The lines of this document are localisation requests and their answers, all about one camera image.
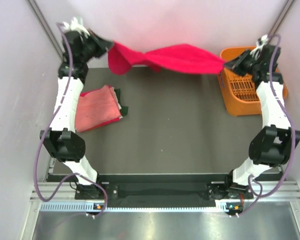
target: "wall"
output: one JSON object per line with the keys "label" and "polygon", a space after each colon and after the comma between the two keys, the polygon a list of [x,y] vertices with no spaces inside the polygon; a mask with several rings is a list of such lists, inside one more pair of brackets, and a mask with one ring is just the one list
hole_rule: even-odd
{"label": "wall", "polygon": [[[300,0],[295,1],[278,33],[282,36],[278,67],[289,91],[286,107],[300,130]],[[300,187],[300,143],[296,149],[291,176]]]}
{"label": "wall", "polygon": [[[0,240],[15,240],[33,189],[39,132],[57,95],[60,60],[25,0],[0,1]],[[39,165],[47,169],[45,150]]]}
{"label": "wall", "polygon": [[[56,22],[82,16],[96,34],[138,51],[188,43],[215,54],[254,45],[266,34],[282,0],[36,0],[57,39]],[[107,58],[91,68],[107,67]]]}

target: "plastic laundry basket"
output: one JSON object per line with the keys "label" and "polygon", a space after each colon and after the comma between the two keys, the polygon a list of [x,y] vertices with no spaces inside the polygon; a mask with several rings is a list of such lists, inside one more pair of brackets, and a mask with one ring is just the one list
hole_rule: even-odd
{"label": "plastic laundry basket", "polygon": [[[230,61],[246,49],[255,46],[231,47],[224,49],[220,56],[225,61]],[[256,93],[255,84],[250,75],[238,76],[228,69],[223,69],[217,76],[223,101],[227,112],[233,116],[261,114],[260,101]],[[283,85],[283,98],[288,96],[288,90]]]}

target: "folded cloth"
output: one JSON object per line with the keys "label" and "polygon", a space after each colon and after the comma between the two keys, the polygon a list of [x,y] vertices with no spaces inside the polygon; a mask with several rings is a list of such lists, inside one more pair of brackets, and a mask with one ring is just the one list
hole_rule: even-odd
{"label": "folded cloth", "polygon": [[115,42],[108,52],[109,68],[117,75],[125,74],[133,65],[146,65],[157,72],[162,67],[186,74],[218,74],[224,62],[211,52],[189,44],[142,53]]}
{"label": "folded cloth", "polygon": [[120,93],[119,89],[109,85],[81,93],[75,115],[76,130],[88,131],[117,122],[127,115],[128,107],[120,105]]}

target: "gray floor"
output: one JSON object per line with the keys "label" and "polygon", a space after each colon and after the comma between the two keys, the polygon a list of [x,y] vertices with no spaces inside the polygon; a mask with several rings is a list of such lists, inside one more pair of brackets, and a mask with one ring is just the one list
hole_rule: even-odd
{"label": "gray floor", "polygon": [[[105,84],[121,89],[129,113],[120,122],[79,134],[101,174],[228,173],[247,158],[262,127],[261,116],[226,112],[214,75],[134,67],[117,76],[95,68],[83,91]],[[54,173],[69,172],[56,163]]]}
{"label": "gray floor", "polygon": [[96,220],[77,215],[56,228],[71,215],[40,212],[33,240],[300,240],[287,202],[257,203],[239,219],[225,213],[109,212]]}

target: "metal pole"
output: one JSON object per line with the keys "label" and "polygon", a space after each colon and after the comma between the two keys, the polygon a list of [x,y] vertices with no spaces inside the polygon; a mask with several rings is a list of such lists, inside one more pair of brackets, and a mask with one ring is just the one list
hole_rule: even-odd
{"label": "metal pole", "polygon": [[50,42],[52,43],[54,49],[56,50],[56,53],[62,59],[62,49],[61,49],[60,45],[58,44],[58,41],[57,41],[54,33],[52,32],[47,20],[45,19],[44,15],[42,14],[38,4],[36,3],[35,0],[26,0],[26,1],[29,4],[30,8],[32,9],[36,18],[38,19],[45,34],[47,35]]}
{"label": "metal pole", "polygon": [[280,28],[281,24],[285,20],[288,12],[291,10],[291,8],[295,2],[296,2],[296,0],[287,0],[285,2],[282,10],[280,11],[279,16],[275,20],[273,26],[271,27],[271,29],[268,33],[270,36],[277,33],[278,29]]}

